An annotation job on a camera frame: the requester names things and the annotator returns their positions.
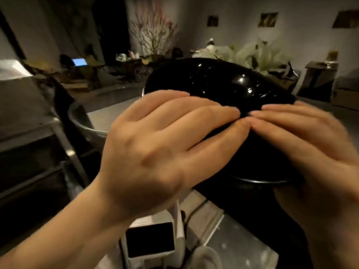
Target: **person's left hand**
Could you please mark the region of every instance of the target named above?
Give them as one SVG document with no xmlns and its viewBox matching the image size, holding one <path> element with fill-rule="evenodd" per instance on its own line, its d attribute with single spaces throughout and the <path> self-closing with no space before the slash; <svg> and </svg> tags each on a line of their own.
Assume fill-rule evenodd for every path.
<svg viewBox="0 0 359 269">
<path fill-rule="evenodd" d="M 145 95 L 112 124 L 94 185 L 122 219 L 159 212 L 228 163 L 248 136 L 246 119 L 203 139 L 239 117 L 237 108 L 186 92 Z"/>
</svg>

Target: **black glossy object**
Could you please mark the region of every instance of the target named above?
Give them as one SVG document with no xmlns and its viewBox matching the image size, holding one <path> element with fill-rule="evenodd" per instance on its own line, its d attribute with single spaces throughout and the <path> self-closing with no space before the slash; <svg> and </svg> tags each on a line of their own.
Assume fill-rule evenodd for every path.
<svg viewBox="0 0 359 269">
<path fill-rule="evenodd" d="M 173 60 L 154 71 L 144 93 L 182 90 L 240 109 L 241 117 L 267 103 L 291 103 L 295 97 L 269 78 L 237 64 L 206 58 Z M 218 133 L 224 127 L 213 131 Z M 284 154 L 254 132 L 222 170 L 253 183 L 281 184 L 300 179 Z"/>
</svg>

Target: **framed picture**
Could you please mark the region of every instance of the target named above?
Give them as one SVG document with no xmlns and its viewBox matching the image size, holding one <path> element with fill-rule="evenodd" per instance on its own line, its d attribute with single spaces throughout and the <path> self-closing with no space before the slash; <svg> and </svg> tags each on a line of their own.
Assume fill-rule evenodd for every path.
<svg viewBox="0 0 359 269">
<path fill-rule="evenodd" d="M 218 16 L 211 15 L 208 17 L 207 27 L 218 27 Z"/>
<path fill-rule="evenodd" d="M 274 27 L 277 22 L 278 12 L 262 13 L 258 27 Z"/>
<path fill-rule="evenodd" d="M 332 28 L 356 28 L 359 26 L 359 10 L 339 11 Z"/>
</svg>

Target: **hand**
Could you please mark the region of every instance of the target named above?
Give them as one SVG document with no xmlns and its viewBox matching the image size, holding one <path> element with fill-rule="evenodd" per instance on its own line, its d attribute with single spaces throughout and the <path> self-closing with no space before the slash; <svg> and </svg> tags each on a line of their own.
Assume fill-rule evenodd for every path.
<svg viewBox="0 0 359 269">
<path fill-rule="evenodd" d="M 94 184 L 117 214 L 134 219 L 169 207 L 178 195 L 221 170 L 249 133 L 245 119 L 186 92 L 145 95 L 112 124 Z"/>
<path fill-rule="evenodd" d="M 265 105 L 251 116 L 252 129 L 285 153 L 305 178 L 302 186 L 277 188 L 275 195 L 309 244 L 359 251 L 359 155 L 344 126 L 299 101 Z"/>
</svg>

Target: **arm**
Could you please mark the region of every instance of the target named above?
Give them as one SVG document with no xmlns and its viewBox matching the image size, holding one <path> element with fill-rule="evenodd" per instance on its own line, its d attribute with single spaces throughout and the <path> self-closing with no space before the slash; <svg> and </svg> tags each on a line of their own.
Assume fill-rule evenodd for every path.
<svg viewBox="0 0 359 269">
<path fill-rule="evenodd" d="M 0 268 L 93 269 L 131 222 L 160 212 L 222 169 L 249 133 L 223 107 L 179 91 L 157 91 L 132 104 L 112 124 L 100 172 L 78 197 L 0 259 Z"/>
<path fill-rule="evenodd" d="M 296 102 L 252 112 L 252 129 L 302 173 L 303 185 L 275 189 L 276 199 L 304 230 L 316 269 L 359 264 L 359 155 L 331 114 Z"/>
</svg>

